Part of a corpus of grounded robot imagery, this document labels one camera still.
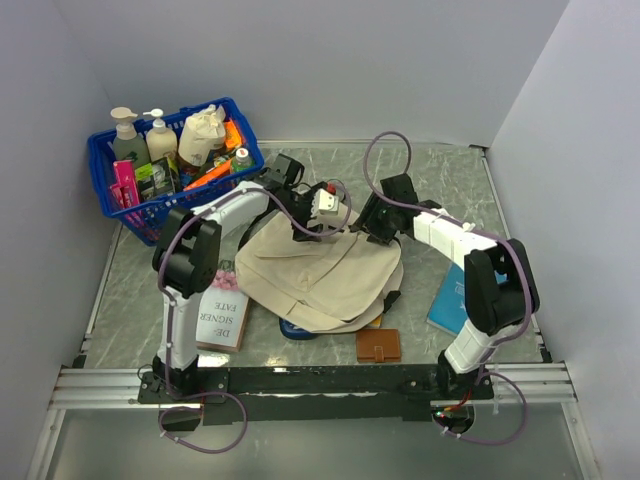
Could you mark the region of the beige canvas backpack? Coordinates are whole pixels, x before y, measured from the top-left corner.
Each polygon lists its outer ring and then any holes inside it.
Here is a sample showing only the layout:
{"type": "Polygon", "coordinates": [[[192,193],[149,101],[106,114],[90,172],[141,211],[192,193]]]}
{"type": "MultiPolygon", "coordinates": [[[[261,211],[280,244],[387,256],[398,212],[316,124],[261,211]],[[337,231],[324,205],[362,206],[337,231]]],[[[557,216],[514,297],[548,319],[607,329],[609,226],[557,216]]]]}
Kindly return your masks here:
{"type": "Polygon", "coordinates": [[[360,330],[400,290],[401,247],[378,245],[363,232],[297,242],[282,213],[274,215],[235,257],[239,289],[276,316],[310,333],[360,330]]]}

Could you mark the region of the brown leather wallet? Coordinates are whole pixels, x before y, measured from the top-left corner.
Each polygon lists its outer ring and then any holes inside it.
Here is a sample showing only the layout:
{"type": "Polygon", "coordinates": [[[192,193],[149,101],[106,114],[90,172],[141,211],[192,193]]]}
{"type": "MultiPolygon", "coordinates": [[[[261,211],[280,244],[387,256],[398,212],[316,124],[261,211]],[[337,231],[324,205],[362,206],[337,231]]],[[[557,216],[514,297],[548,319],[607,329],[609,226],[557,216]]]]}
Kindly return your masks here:
{"type": "Polygon", "coordinates": [[[356,357],[359,363],[397,363],[402,359],[399,332],[396,329],[362,329],[356,333],[356,357]]]}

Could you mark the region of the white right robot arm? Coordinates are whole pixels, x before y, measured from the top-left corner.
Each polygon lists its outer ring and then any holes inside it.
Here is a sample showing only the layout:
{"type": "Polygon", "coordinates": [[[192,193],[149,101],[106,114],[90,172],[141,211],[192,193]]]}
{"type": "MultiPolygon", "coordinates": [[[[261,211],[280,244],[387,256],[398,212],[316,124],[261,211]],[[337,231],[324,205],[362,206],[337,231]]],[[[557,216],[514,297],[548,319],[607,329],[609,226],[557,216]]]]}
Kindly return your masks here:
{"type": "Polygon", "coordinates": [[[381,190],[373,189],[350,230],[379,245],[404,234],[462,270],[467,319],[439,354],[436,370],[438,390],[448,398],[479,383],[494,351],[524,334],[540,306],[522,242],[480,232],[438,203],[420,201],[407,174],[386,178],[381,190]]]}

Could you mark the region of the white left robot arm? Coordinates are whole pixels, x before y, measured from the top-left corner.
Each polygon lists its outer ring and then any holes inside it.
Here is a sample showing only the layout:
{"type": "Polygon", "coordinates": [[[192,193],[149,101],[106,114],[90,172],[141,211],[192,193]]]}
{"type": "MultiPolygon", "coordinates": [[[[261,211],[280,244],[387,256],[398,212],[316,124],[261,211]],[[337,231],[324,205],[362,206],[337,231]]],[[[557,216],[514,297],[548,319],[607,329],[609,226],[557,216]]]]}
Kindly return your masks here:
{"type": "Polygon", "coordinates": [[[325,181],[300,191],[304,167],[280,154],[275,163],[242,180],[221,197],[197,208],[172,208],[152,259],[163,298],[163,333],[152,361],[162,390],[177,402],[201,391],[196,330],[202,294],[211,285],[226,234],[242,224],[280,210],[292,221],[299,240],[318,239],[310,228],[320,191],[333,193],[325,181]]]}

